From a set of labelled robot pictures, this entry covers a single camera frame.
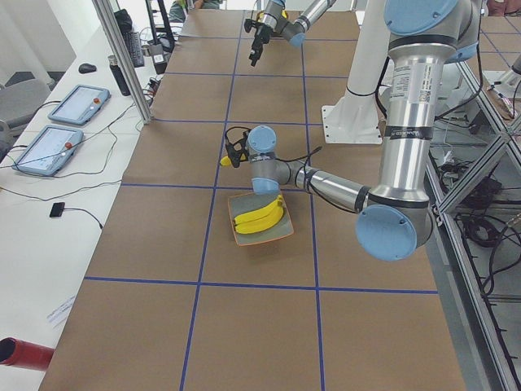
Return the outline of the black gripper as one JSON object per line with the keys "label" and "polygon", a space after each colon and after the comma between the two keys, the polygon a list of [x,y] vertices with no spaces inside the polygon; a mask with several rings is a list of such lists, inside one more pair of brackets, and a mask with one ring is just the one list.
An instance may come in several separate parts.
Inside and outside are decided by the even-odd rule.
{"label": "black gripper", "polygon": [[256,66],[261,57],[263,47],[265,44],[269,43],[272,34],[272,28],[267,24],[256,22],[255,29],[256,33],[252,43],[252,51],[248,56],[252,67]]}

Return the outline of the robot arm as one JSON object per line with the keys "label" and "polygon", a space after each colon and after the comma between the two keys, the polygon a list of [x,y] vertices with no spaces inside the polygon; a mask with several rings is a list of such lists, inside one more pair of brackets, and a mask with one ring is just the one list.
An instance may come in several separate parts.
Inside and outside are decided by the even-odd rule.
{"label": "robot arm", "polygon": [[344,96],[325,107],[333,141],[379,143],[375,187],[311,167],[306,159],[279,160],[273,129],[253,128],[246,155],[256,194],[291,184],[357,215],[359,244],[373,257],[398,261],[425,244],[433,227],[424,175],[437,95],[446,64],[478,48],[479,1],[370,1]]}
{"label": "robot arm", "polygon": [[305,34],[335,3],[336,0],[313,1],[294,21],[290,21],[283,15],[283,12],[286,10],[285,1],[268,1],[260,18],[245,19],[243,23],[246,33],[249,33],[252,29],[256,30],[248,56],[251,66],[256,66],[257,61],[261,58],[264,45],[267,45],[270,38],[275,35],[283,37],[292,46],[302,46]]}

